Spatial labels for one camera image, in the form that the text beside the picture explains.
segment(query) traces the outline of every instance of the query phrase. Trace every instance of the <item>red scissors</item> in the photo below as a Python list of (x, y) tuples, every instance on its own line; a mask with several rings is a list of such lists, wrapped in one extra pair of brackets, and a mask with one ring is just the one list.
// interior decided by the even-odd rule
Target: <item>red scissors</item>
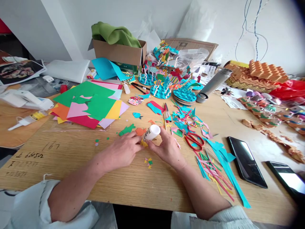
[[(204, 146), (204, 141), (203, 141), (203, 139), (202, 139), (198, 134), (188, 132), (188, 134), (185, 135), (185, 140), (186, 140), (186, 142), (188, 143), (188, 145), (189, 145), (193, 150), (198, 151), (198, 152), (201, 152), (201, 151), (202, 151), (202, 147)], [(194, 147), (192, 146), (192, 144), (190, 143), (189, 140), (192, 141), (193, 143), (195, 143), (195, 144), (199, 147), (199, 149), (194, 148)]]

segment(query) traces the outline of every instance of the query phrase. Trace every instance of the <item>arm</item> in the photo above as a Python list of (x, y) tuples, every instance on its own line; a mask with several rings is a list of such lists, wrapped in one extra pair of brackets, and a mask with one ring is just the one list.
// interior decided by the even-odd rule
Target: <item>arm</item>
[(124, 134), (56, 185), (48, 198), (52, 222), (72, 220), (103, 175), (131, 164), (136, 152), (143, 149), (138, 144), (141, 139), (135, 131)]
[(209, 220), (216, 213), (230, 208), (230, 203), (187, 163), (174, 137), (163, 128), (160, 135), (162, 138), (160, 146), (147, 140), (148, 147), (163, 161), (170, 164), (181, 177), (198, 218)]

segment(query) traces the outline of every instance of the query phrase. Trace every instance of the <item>green cloth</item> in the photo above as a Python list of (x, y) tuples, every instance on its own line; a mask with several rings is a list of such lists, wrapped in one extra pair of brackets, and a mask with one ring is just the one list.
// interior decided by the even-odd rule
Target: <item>green cloth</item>
[(141, 48), (139, 41), (125, 27), (114, 27), (107, 23), (98, 22), (92, 25), (91, 29), (94, 40), (102, 40), (102, 36), (110, 45), (118, 44)]

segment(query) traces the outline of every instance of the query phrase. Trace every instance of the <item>smartphone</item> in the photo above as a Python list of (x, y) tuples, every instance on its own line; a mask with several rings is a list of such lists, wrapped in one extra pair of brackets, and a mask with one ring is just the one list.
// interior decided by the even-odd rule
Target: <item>smartphone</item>
[(233, 137), (227, 137), (231, 153), (236, 157), (234, 160), (239, 176), (261, 188), (268, 188), (260, 169), (247, 143)]
[(301, 178), (286, 164), (272, 161), (266, 161), (266, 164), (294, 201), (299, 203), (305, 197), (305, 183)]

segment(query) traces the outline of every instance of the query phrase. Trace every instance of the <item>cardboard box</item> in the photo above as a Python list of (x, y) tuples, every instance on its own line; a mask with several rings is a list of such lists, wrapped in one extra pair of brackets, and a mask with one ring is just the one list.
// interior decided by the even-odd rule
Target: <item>cardboard box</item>
[(93, 40), (96, 58), (105, 57), (114, 62), (124, 72), (140, 74), (146, 57), (146, 41), (138, 40), (142, 48), (126, 45), (110, 45), (105, 41)]
[(212, 53), (218, 46), (218, 44), (215, 44), (215, 43), (197, 41), (197, 40), (187, 39), (187, 38), (165, 39), (165, 42), (168, 43), (169, 46), (171, 46), (172, 48), (175, 48), (177, 50), (205, 48), (209, 51), (209, 55), (207, 56), (205, 61), (209, 61)]

